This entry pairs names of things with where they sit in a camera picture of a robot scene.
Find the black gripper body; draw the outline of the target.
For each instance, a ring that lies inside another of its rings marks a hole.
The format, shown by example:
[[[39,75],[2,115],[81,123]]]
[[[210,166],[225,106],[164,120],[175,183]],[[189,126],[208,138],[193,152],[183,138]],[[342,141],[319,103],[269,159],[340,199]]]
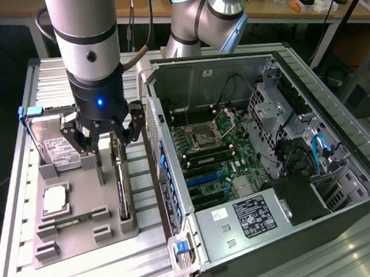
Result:
[[[82,80],[67,72],[74,102],[82,125],[114,120],[123,122],[128,114],[123,92],[123,65],[99,81]]]

